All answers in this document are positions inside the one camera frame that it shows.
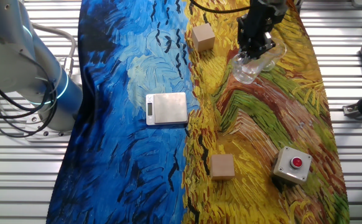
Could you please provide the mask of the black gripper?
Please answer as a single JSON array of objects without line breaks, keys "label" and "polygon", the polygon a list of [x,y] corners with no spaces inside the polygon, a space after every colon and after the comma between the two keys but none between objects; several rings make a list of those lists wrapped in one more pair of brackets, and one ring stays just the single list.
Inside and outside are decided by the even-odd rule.
[{"label": "black gripper", "polygon": [[237,19],[238,44],[242,52],[251,55],[252,59],[258,59],[276,46],[270,32],[275,24],[283,20],[288,10],[286,2],[286,0],[250,1],[248,13]]}]

